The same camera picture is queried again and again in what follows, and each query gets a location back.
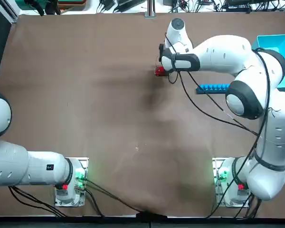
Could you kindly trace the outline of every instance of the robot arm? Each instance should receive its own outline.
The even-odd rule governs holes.
[[[10,126],[11,107],[0,94],[0,136]],[[0,140],[0,186],[55,185],[60,206],[77,206],[82,195],[76,190],[86,171],[79,160],[56,152],[32,152]]]
[[[256,151],[228,189],[225,202],[229,206],[239,205],[252,191],[262,200],[272,199],[285,183],[285,93],[276,87],[285,76],[285,59],[272,50],[260,50],[270,79],[270,110],[266,108],[267,76],[263,62],[251,50],[248,40],[242,37],[215,36],[193,48],[181,19],[174,19],[168,27],[164,48],[160,49],[160,60],[168,73],[173,71],[213,71],[228,73],[235,77],[226,95],[229,109],[236,115],[262,122],[268,112],[266,127],[257,142]],[[221,169],[230,175],[230,183],[243,164],[244,157],[227,158]],[[238,184],[247,186],[246,194],[239,194]]]
[[[260,55],[267,62],[272,92],[285,75],[285,60],[272,50],[261,50]],[[257,119],[263,113],[266,105],[266,73],[247,39],[232,35],[215,36],[193,48],[185,23],[181,19],[173,19],[160,59],[168,73],[213,71],[236,76],[226,93],[230,110],[248,119]]]

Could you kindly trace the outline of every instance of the blue object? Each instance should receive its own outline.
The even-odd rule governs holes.
[[[200,87],[196,88],[197,94],[224,94],[226,93],[229,84],[200,84]]]
[[[252,45],[253,49],[264,48],[279,52],[285,58],[285,34],[257,36]],[[280,91],[285,91],[285,77],[277,86]]]

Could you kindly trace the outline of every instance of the green light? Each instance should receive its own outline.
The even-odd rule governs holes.
[[[81,179],[84,178],[85,175],[84,175],[84,173],[78,171],[78,172],[76,172],[75,177],[78,179],[78,181],[79,180],[81,181]]]
[[[227,176],[228,176],[228,169],[226,168],[221,168],[222,170],[220,170],[219,172],[219,177],[218,179],[221,181],[226,181],[227,180]]]

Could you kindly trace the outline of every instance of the brown table surface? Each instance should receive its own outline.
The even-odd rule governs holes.
[[[214,184],[212,157],[246,155],[254,136],[209,119],[189,102],[180,81],[154,76],[158,46],[171,19],[184,19],[194,45],[214,35],[285,34],[285,13],[97,14],[20,16],[0,67],[0,92],[13,120],[2,137],[28,150],[89,157],[89,178],[141,209],[169,216],[206,216]],[[230,83],[230,75],[193,73],[199,83]],[[229,120],[183,73],[193,100]],[[225,110],[224,95],[213,96]],[[256,121],[239,119],[257,130]],[[25,187],[52,203],[52,186]],[[135,211],[95,193],[106,215]],[[63,209],[94,215],[87,202]],[[234,209],[217,215],[232,216]],[[38,215],[0,187],[0,215]],[[259,217],[285,218],[285,186]]]

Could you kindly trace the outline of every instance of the metal post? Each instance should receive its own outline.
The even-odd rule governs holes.
[[[147,12],[144,13],[145,18],[155,17],[155,0],[147,0]]]

